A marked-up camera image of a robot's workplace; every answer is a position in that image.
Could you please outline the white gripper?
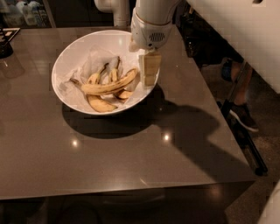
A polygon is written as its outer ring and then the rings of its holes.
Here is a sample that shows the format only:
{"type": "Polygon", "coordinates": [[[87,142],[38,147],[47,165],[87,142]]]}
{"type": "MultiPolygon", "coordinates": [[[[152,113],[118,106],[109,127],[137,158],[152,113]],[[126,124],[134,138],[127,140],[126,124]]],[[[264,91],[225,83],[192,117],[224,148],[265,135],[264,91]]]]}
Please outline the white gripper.
{"type": "MultiPolygon", "coordinates": [[[[129,50],[147,51],[162,47],[172,29],[172,10],[135,8],[131,19],[129,50]]],[[[149,52],[138,56],[140,81],[146,87],[155,84],[162,56],[159,52],[149,52]]]]}

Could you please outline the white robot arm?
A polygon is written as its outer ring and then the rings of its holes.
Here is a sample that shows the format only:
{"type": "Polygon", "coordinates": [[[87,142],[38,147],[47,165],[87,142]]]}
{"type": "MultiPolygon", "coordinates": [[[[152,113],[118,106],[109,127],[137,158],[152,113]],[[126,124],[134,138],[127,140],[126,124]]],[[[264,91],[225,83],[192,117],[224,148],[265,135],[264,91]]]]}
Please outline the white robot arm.
{"type": "Polygon", "coordinates": [[[141,49],[163,46],[172,16],[188,2],[275,90],[280,93],[280,0],[136,0],[131,19],[133,43],[141,49]]]}

